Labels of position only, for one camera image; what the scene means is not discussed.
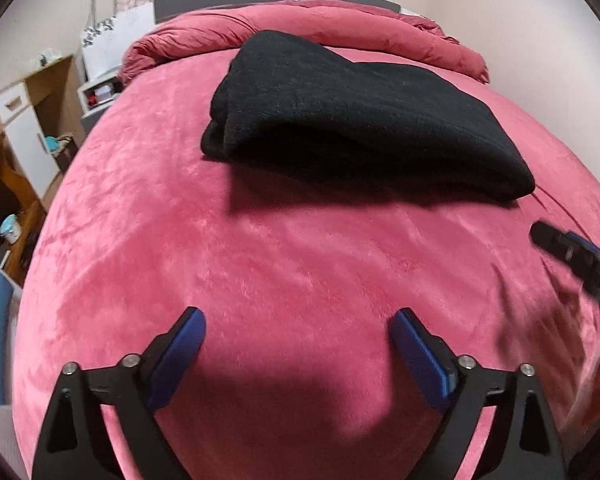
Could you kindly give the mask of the black fleece pants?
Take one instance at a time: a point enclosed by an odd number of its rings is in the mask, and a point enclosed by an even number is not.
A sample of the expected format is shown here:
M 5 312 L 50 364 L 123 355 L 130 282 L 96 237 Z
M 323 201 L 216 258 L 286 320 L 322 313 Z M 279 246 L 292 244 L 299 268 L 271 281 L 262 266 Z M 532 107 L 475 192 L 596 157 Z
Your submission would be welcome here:
M 442 183 L 504 203 L 535 189 L 490 108 L 431 70 L 352 62 L 272 30 L 230 62 L 200 147 L 306 180 Z

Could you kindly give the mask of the light blue cup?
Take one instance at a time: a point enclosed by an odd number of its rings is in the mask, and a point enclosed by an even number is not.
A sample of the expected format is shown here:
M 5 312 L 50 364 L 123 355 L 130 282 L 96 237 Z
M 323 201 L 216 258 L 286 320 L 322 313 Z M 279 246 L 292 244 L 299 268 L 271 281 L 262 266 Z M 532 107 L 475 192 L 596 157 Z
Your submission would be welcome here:
M 15 214 L 10 214 L 3 220 L 0 226 L 0 235 L 9 245 L 15 245 L 20 240 L 22 227 Z

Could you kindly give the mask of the pink velvet bed sheet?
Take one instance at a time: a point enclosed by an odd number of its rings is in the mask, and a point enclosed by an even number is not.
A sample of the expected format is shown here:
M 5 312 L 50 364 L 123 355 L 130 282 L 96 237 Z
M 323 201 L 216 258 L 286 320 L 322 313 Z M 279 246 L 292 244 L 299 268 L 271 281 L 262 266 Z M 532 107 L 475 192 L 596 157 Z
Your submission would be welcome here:
M 204 159 L 218 51 L 138 76 L 88 135 L 36 245 L 12 411 L 33 460 L 61 367 L 142 351 L 188 306 L 208 330 L 157 415 L 196 479 L 402 479 L 439 416 L 390 344 L 409 307 L 481 364 L 531 363 L 562 427 L 600 342 L 600 307 L 536 249 L 535 220 L 600 246 L 600 184 L 504 96 L 486 103 L 531 168 L 516 204 L 431 191 L 314 188 Z

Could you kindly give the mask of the wooden desk with white drawers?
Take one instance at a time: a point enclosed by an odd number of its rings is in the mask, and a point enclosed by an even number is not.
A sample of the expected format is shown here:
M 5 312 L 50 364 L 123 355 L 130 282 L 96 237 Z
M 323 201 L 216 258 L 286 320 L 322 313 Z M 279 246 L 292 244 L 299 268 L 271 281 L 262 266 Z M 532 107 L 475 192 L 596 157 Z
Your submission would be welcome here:
M 22 285 L 46 214 L 85 139 L 80 80 L 71 55 L 0 91 L 0 226 L 18 217 L 22 235 L 6 250 L 3 270 Z

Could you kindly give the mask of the pink rolled duvet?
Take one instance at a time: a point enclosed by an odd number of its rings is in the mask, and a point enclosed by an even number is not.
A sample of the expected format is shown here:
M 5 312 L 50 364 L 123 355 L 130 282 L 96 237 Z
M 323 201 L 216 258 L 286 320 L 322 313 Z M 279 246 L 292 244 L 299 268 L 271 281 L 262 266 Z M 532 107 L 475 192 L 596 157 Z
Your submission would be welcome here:
M 120 77 L 189 56 L 240 48 L 258 32 L 284 32 L 327 47 L 384 52 L 452 70 L 487 84 L 486 61 L 429 18 L 336 0 L 284 0 L 192 11 L 159 24 L 123 55 Z

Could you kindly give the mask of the white grey nightstand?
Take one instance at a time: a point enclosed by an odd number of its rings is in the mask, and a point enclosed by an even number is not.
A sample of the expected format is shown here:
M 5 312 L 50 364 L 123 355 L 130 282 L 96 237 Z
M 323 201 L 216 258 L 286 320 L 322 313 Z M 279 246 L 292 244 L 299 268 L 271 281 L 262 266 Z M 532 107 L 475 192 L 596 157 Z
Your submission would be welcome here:
M 81 125 L 89 134 L 123 91 L 120 67 L 87 81 L 76 92 L 82 107 Z

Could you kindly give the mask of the grey white headboard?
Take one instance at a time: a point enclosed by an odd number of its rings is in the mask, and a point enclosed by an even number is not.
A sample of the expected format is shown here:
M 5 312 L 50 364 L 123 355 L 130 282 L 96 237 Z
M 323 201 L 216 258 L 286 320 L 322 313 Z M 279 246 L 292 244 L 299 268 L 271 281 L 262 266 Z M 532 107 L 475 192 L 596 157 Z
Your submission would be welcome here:
M 158 24 L 192 11 L 240 8 L 253 4 L 276 3 L 283 0 L 151 0 L 119 11 L 110 18 L 88 26 L 81 32 L 81 55 L 85 77 L 94 80 L 117 70 L 124 52 L 133 41 Z M 389 0 L 336 0 L 411 15 L 413 12 Z

